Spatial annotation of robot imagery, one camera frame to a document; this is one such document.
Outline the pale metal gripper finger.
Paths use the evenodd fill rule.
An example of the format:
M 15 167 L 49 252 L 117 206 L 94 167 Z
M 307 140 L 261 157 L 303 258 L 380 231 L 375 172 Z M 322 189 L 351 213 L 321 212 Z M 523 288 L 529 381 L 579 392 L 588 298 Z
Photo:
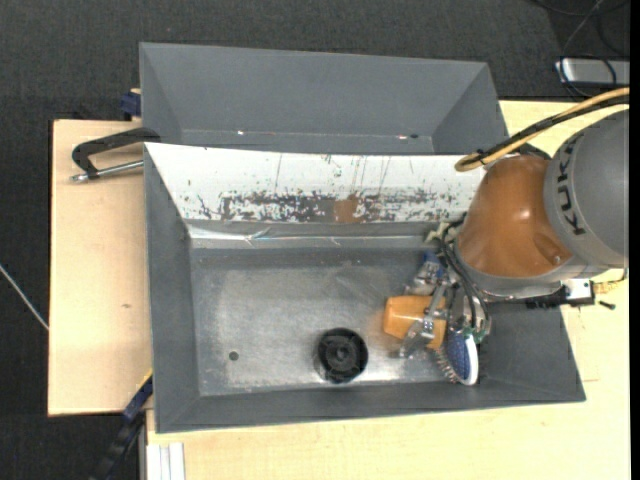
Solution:
M 416 320 L 404 336 L 400 349 L 400 358 L 411 357 L 418 349 L 425 348 L 436 337 L 435 323 L 432 319 Z
M 435 284 L 430 275 L 423 270 L 420 270 L 405 286 L 406 294 L 432 294 L 434 290 Z

